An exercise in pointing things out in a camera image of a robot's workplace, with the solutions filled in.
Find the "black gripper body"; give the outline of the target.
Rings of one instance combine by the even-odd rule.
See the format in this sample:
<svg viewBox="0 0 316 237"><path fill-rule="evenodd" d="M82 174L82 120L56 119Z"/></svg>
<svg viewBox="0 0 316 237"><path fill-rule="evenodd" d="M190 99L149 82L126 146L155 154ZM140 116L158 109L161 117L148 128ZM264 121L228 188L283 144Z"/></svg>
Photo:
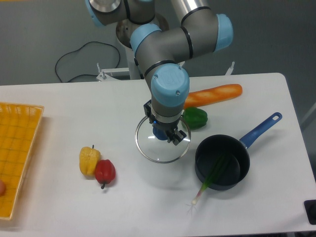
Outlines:
<svg viewBox="0 0 316 237"><path fill-rule="evenodd" d="M180 118L165 122L158 120L154 115L150 115L149 121L153 127L153 134L155 136L173 136L175 130L178 129Z"/></svg>

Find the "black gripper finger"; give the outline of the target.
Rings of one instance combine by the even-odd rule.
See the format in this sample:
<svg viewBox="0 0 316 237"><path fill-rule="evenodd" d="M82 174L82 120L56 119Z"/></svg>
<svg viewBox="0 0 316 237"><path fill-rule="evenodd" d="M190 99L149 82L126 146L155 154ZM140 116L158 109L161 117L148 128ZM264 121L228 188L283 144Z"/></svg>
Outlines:
<svg viewBox="0 0 316 237"><path fill-rule="evenodd" d="M167 142L173 143L175 146L177 146L187 137L184 131L178 130L178 129L168 130L166 132L166 135L167 135Z"/></svg>
<svg viewBox="0 0 316 237"><path fill-rule="evenodd" d="M143 107L144 107L145 116L149 119L149 121L151 121L152 120L152 103L151 103L151 100L146 102Z"/></svg>

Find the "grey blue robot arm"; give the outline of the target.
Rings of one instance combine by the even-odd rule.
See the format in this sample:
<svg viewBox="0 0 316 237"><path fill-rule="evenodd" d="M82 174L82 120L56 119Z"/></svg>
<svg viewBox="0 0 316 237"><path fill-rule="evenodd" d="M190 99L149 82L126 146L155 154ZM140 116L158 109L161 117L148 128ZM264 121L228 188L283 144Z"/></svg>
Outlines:
<svg viewBox="0 0 316 237"><path fill-rule="evenodd" d="M181 62L228 47L234 38L228 16L215 14L205 0L174 0L181 25L163 31L154 23L152 0L88 0L86 7L96 25L127 20L135 26L129 44L151 92L144 110L154 135L175 145L185 137L178 129L190 79Z"/></svg>

